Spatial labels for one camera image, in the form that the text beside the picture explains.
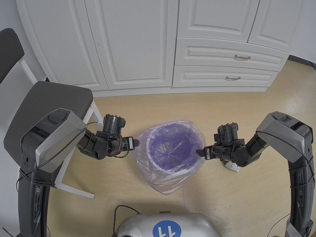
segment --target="cabinet panel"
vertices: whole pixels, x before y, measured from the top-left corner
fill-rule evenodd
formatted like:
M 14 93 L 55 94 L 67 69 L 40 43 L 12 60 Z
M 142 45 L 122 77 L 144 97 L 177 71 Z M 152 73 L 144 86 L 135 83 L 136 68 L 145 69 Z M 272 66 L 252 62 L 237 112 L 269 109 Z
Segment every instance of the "cabinet panel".
M 259 0 L 180 0 L 178 37 L 247 42 Z
M 109 89 L 171 86 L 178 0 L 85 0 Z
M 304 0 L 260 0 L 249 43 L 290 51 L 304 12 Z
M 16 0 L 32 48 L 50 81 L 108 89 L 84 0 Z
M 222 66 L 174 66 L 174 87 L 269 87 L 278 72 Z
M 281 71 L 289 54 L 249 43 L 177 38 L 175 65 L 210 65 Z

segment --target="white logo symbol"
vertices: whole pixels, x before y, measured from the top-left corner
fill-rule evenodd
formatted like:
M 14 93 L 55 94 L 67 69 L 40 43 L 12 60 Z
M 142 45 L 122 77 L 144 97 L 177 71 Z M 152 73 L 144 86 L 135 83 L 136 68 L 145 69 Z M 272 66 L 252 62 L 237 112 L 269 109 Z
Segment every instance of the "white logo symbol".
M 158 232 L 159 232 L 159 237 L 165 237 L 166 236 L 166 234 L 162 234 L 161 227 L 158 227 Z M 173 235 L 176 234 L 176 232 L 173 233 L 171 231 L 171 226 L 168 226 L 168 232 L 169 232 L 169 237 L 172 237 Z

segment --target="logo on robot arm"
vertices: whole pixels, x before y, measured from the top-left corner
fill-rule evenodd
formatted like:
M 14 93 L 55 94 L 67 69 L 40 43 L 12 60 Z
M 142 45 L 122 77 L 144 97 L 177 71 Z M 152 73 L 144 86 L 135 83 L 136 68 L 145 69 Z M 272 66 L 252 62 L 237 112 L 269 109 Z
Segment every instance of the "logo on robot arm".
M 181 227 L 174 221 L 164 220 L 153 228 L 154 237 L 180 237 Z

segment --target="transparent plastic liner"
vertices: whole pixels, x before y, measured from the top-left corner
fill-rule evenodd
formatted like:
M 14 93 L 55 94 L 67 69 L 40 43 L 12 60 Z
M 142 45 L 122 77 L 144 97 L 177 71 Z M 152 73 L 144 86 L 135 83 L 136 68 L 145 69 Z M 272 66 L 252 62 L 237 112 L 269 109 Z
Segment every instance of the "transparent plastic liner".
M 197 149 L 205 137 L 192 121 L 166 122 L 145 130 L 133 151 L 140 172 L 156 191 L 170 195 L 184 185 L 204 164 Z

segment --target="wooden floor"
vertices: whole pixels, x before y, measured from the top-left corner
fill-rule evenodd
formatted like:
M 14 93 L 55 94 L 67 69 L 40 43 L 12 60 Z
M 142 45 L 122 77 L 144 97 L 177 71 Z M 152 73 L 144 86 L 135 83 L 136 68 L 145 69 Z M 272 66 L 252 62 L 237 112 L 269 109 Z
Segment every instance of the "wooden floor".
M 273 111 L 316 128 L 316 72 L 287 61 L 265 93 L 136 95 L 96 98 L 95 103 L 102 116 L 110 113 L 126 119 L 123 136 L 137 137 L 156 124 L 186 119 L 203 132 L 208 145 L 214 143 L 217 127 L 227 122 L 237 122 L 239 138 L 248 141 Z M 97 161 L 76 150 L 63 183 L 94 193 L 95 199 L 51 189 L 48 225 L 52 237 L 110 237 L 113 212 L 119 204 L 142 214 L 201 213 L 212 219 L 223 237 L 266 237 L 274 223 L 290 212 L 287 161 L 272 148 L 239 173 L 224 168 L 219 160 L 208 161 L 182 189 L 169 196 L 146 183 L 132 154 Z M 131 215 L 129 209 L 120 208 L 117 226 Z M 284 236 L 286 219 L 269 236 Z M 316 221 L 316 205 L 312 220 Z

